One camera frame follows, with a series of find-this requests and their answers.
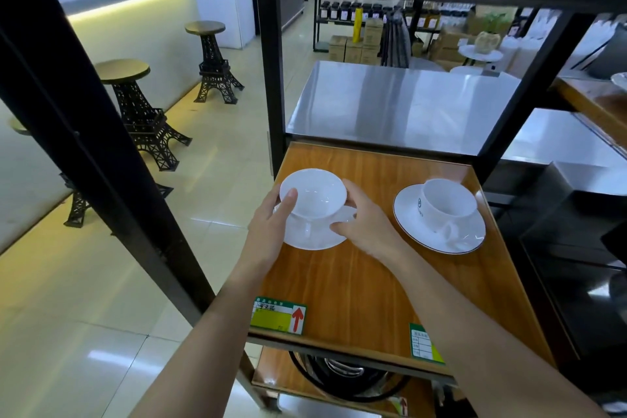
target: white cup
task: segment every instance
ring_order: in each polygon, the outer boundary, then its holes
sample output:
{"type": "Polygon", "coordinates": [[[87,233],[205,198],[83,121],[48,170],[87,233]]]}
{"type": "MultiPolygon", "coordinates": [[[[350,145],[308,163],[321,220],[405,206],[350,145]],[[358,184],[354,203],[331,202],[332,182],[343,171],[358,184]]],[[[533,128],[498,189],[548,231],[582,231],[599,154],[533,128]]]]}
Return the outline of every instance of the white cup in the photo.
{"type": "Polygon", "coordinates": [[[291,188],[298,192],[291,214],[305,221],[307,238],[311,236],[312,224],[330,223],[346,202],[346,187],[340,177],[328,170],[302,169],[289,174],[281,183],[281,201],[291,188]]]}
{"type": "Polygon", "coordinates": [[[418,214],[444,241],[462,238],[465,220],[476,210],[476,199],[466,187],[446,178],[432,178],[418,197],[418,214]]]}

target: metal tabletop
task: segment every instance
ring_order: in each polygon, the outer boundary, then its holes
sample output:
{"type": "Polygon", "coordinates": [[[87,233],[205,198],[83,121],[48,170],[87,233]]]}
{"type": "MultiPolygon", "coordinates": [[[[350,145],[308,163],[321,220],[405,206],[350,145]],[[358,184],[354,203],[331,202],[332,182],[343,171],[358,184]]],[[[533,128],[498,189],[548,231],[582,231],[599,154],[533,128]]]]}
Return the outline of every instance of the metal tabletop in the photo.
{"type": "MultiPolygon", "coordinates": [[[[476,156],[520,80],[319,61],[286,132],[424,152],[476,156]]],[[[571,113],[536,109],[504,158],[591,165],[624,159],[571,113]]]]}

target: forearm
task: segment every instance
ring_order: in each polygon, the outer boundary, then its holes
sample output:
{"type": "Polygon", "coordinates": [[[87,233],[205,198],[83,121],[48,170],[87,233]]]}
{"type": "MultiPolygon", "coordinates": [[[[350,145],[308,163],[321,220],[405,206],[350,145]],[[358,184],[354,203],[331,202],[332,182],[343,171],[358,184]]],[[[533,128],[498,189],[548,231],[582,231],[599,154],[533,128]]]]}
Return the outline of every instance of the forearm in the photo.
{"type": "Polygon", "coordinates": [[[406,244],[384,262],[481,417],[606,416],[406,244]]]}
{"type": "Polygon", "coordinates": [[[214,302],[134,409],[133,417],[221,417],[265,271],[234,268],[214,302]]]}

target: potted plant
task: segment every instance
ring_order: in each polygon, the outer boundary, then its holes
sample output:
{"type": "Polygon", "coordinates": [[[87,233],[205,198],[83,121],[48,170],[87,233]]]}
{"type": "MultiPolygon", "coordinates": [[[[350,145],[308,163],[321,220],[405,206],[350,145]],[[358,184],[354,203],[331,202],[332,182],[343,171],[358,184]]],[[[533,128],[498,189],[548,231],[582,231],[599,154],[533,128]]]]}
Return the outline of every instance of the potted plant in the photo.
{"type": "Polygon", "coordinates": [[[487,55],[497,48],[501,42],[501,36],[497,33],[497,28],[503,17],[505,17],[505,14],[494,12],[485,16],[485,30],[477,35],[474,40],[476,53],[487,55]]]}

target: yellow cylinder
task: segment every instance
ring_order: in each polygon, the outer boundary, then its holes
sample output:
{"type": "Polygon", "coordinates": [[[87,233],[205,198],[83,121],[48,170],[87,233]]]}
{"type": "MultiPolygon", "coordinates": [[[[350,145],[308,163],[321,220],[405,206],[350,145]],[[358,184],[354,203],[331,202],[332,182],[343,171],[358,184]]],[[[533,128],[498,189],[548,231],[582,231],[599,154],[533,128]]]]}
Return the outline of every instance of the yellow cylinder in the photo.
{"type": "Polygon", "coordinates": [[[358,43],[361,37],[361,19],[364,17],[364,9],[355,10],[355,25],[353,25],[353,43],[358,43]]]}

